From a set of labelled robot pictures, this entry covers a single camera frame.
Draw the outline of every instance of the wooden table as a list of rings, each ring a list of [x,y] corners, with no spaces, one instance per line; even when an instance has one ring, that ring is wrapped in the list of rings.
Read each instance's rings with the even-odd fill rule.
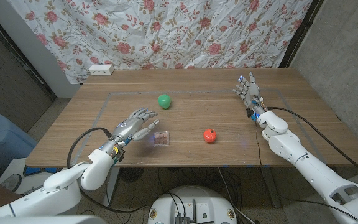
[[[239,75],[252,71],[265,105],[291,109],[313,123],[333,143],[358,163],[358,140],[307,84],[290,68],[126,70],[109,76],[90,76],[26,160],[28,166],[64,167],[73,141],[92,127],[111,131],[135,109],[149,108],[160,123],[154,131],[169,131],[169,146],[153,145],[152,134],[125,147],[118,167],[249,167],[259,166],[255,123],[246,116],[242,100],[231,90]],[[171,107],[162,109],[157,98],[169,94]],[[350,163],[306,123],[284,111],[274,111],[312,154],[329,166]],[[205,129],[218,134],[215,144],[203,139]],[[258,128],[263,165],[290,166],[275,155]],[[79,143],[75,162],[106,140],[96,131]]]

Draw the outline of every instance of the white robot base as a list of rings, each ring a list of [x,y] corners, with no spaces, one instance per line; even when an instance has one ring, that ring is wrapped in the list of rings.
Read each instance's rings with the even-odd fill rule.
[[[188,185],[172,189],[170,193],[175,201],[168,193],[157,199],[150,209],[148,224],[237,223],[236,213],[230,202],[211,189]],[[183,204],[174,194],[180,197]],[[183,217],[183,206],[186,217]]]

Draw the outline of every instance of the green ball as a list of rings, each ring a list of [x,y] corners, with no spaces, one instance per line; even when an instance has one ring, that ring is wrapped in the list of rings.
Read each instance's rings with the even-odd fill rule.
[[[162,94],[158,97],[158,103],[162,108],[168,109],[168,107],[171,105],[171,97],[166,94]]]

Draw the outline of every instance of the white wall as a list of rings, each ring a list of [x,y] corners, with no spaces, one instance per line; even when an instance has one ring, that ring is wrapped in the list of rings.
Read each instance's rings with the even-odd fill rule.
[[[57,97],[73,97],[80,85],[70,84],[55,57],[6,0],[0,0],[0,24],[40,73]]]

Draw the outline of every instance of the silver robotic hand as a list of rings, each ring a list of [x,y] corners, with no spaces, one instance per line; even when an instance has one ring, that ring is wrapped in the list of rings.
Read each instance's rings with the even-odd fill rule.
[[[125,121],[117,125],[112,133],[112,137],[99,149],[121,161],[123,158],[122,155],[125,152],[122,148],[128,145],[131,140],[141,140],[160,122],[159,120],[155,120],[146,128],[141,129],[143,123],[154,116],[157,116],[157,113],[148,111],[148,109],[141,108],[135,110]]]
[[[263,98],[259,95],[259,87],[255,83],[255,77],[252,72],[249,72],[249,82],[242,75],[238,79],[239,85],[233,92],[240,96],[247,107],[247,116],[256,121],[257,117],[267,111],[264,106]]]
[[[156,112],[148,111],[148,109],[144,108],[135,110],[125,121],[117,125],[116,129],[112,133],[112,138],[119,141],[127,141],[127,139],[134,141],[141,140],[160,121],[155,120],[148,127],[141,129],[143,123],[157,115],[158,114]]]

